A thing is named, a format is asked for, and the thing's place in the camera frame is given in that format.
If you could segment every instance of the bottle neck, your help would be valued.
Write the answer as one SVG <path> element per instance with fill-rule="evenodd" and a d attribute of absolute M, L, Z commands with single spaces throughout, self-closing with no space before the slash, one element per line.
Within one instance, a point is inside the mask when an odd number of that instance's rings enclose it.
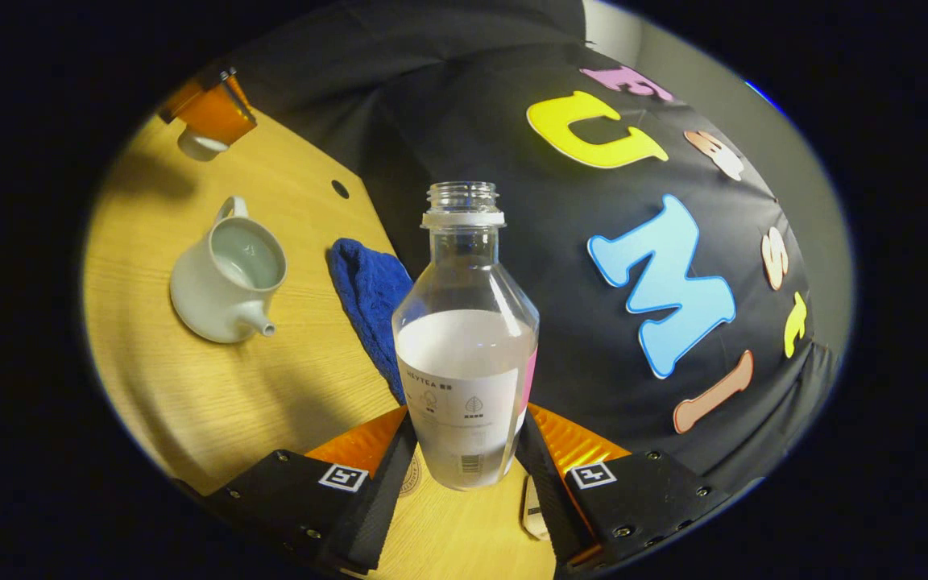
<path fill-rule="evenodd" d="M 429 238 L 436 267 L 492 267 L 500 261 L 496 227 L 432 229 Z"/>

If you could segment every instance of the yellow letter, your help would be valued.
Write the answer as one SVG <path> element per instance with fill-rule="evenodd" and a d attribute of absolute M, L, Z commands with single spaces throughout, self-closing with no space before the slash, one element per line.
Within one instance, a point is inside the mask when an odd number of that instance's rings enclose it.
<path fill-rule="evenodd" d="M 800 292 L 793 293 L 793 309 L 787 316 L 787 327 L 783 333 L 785 352 L 787 358 L 793 356 L 793 341 L 795 338 L 804 338 L 804 322 L 807 320 L 807 305 L 804 304 Z"/>
<path fill-rule="evenodd" d="M 647 157 L 668 160 L 668 154 L 663 148 L 647 133 L 635 127 L 628 128 L 628 137 L 604 144 L 585 142 L 575 136 L 568 128 L 572 122 L 597 117 L 622 120 L 618 111 L 589 93 L 575 91 L 570 97 L 535 103 L 529 107 L 527 117 L 529 125 L 546 139 L 546 142 L 552 144 L 553 148 L 593 168 L 621 168 L 622 165 Z"/>

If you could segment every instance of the plastic bottle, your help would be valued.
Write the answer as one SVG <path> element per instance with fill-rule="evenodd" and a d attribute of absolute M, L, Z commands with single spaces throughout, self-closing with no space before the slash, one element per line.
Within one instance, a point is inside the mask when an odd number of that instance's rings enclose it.
<path fill-rule="evenodd" d="M 408 411 L 432 477 L 467 491 L 511 469 L 537 358 L 539 313 L 499 261 L 503 213 L 486 181 L 428 191 L 431 263 L 393 313 Z"/>

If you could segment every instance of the wooden table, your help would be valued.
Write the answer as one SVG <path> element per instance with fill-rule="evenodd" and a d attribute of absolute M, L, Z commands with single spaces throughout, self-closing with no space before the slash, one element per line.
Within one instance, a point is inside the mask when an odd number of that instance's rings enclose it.
<path fill-rule="evenodd" d="M 349 169 L 255 115 L 257 128 L 206 163 L 178 150 L 183 122 L 147 120 L 104 180 L 85 245 L 85 322 L 102 385 L 148 456 L 203 495 L 274 449 L 305 453 L 397 407 L 325 263 L 343 236 L 393 253 L 371 199 Z M 277 236 L 288 276 L 271 306 L 273 337 L 218 345 L 181 324 L 168 284 L 233 194 Z M 551 545 L 520 526 L 518 462 L 500 484 L 459 492 L 431 479 L 420 451 L 416 460 L 420 484 L 399 499 L 368 578 L 553 576 Z"/>

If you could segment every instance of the bottle label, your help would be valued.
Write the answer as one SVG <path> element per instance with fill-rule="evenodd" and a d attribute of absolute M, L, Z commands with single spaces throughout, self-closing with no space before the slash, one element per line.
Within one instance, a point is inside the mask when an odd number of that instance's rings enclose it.
<path fill-rule="evenodd" d="M 520 368 L 478 379 L 429 375 L 399 358 L 403 392 L 432 476 L 462 487 L 499 479 Z"/>

